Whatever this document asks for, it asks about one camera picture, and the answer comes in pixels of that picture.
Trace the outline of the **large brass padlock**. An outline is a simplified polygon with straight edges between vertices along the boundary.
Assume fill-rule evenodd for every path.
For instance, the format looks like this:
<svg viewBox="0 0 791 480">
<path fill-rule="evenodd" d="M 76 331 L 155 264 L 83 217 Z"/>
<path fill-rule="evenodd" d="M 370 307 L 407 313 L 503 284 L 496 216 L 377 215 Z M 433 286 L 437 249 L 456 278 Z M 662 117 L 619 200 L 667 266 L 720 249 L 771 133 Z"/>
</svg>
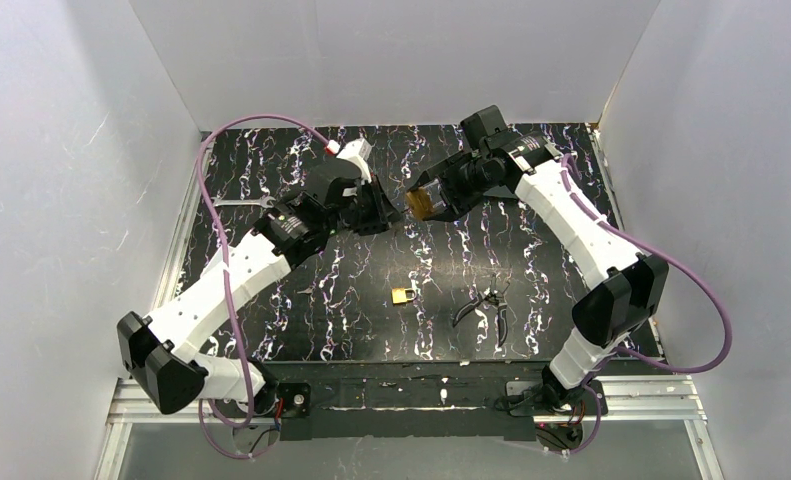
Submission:
<svg viewBox="0 0 791 480">
<path fill-rule="evenodd" d="M 406 205 L 417 220 L 428 221 L 445 211 L 441 197 L 425 187 L 410 190 L 405 195 Z"/>
</svg>

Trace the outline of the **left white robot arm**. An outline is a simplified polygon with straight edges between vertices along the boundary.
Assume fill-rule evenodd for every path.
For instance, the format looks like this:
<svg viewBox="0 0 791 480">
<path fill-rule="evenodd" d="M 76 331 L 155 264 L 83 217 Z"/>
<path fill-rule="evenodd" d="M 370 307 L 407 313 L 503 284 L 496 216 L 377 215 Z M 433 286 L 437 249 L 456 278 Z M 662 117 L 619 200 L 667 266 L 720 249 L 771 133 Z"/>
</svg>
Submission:
<svg viewBox="0 0 791 480">
<path fill-rule="evenodd" d="M 365 160 L 336 158 L 314 167 L 301 188 L 262 210 L 188 289 L 145 316 L 129 312 L 117 322 L 125 369 L 162 414 L 201 399 L 249 401 L 267 383 L 262 373 L 246 353 L 239 359 L 202 354 L 207 338 L 322 252 L 332 236 L 382 233 L 399 215 Z"/>
</svg>

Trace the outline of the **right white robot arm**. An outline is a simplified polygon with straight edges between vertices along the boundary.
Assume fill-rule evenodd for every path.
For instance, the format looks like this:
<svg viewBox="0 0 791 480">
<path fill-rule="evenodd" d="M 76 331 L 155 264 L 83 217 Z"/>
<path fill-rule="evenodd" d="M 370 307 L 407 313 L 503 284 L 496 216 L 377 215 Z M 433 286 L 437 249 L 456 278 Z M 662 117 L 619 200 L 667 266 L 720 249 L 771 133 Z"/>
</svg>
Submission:
<svg viewBox="0 0 791 480">
<path fill-rule="evenodd" d="M 569 179 L 567 157 L 544 136 L 515 132 L 495 105 L 464 119 L 461 128 L 466 149 L 417 176 L 406 191 L 408 208 L 418 220 L 453 222 L 486 192 L 506 186 L 545 222 L 588 288 L 572 309 L 569 337 L 543 372 L 547 389 L 570 392 L 654 315 L 668 263 L 611 232 Z"/>
</svg>

